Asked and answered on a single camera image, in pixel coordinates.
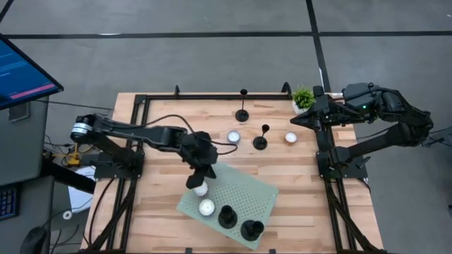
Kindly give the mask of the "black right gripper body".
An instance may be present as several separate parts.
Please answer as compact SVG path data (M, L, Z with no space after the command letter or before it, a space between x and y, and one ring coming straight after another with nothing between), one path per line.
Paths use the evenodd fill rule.
M331 113L332 97L317 97L313 109L313 130L324 131L331 126L327 117Z

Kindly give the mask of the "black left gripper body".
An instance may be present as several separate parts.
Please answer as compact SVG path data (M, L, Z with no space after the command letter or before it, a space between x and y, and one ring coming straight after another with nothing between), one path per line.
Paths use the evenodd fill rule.
M196 170L212 170L217 162L218 151L211 143L211 136L204 131L184 135L181 138L179 156Z

